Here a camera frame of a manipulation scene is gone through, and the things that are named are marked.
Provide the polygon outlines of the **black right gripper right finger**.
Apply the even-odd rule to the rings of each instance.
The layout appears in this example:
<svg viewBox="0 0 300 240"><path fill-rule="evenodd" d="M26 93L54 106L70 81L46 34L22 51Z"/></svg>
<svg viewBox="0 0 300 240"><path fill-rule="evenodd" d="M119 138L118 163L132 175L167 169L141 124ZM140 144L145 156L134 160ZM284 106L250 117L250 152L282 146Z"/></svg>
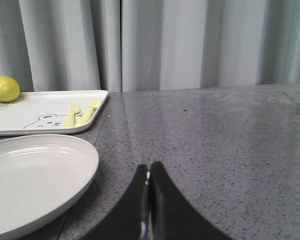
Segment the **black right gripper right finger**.
<svg viewBox="0 0 300 240"><path fill-rule="evenodd" d="M152 235L155 240L229 240L186 200L163 163L150 168Z"/></svg>

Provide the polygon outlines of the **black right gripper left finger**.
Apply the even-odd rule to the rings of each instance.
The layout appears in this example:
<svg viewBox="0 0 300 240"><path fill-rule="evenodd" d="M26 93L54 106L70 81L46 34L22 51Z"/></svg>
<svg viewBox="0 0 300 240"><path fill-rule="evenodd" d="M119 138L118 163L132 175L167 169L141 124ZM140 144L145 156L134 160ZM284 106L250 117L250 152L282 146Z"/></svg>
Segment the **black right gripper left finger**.
<svg viewBox="0 0 300 240"><path fill-rule="evenodd" d="M149 222L149 172L140 164L117 204L92 228L85 240L144 240Z"/></svg>

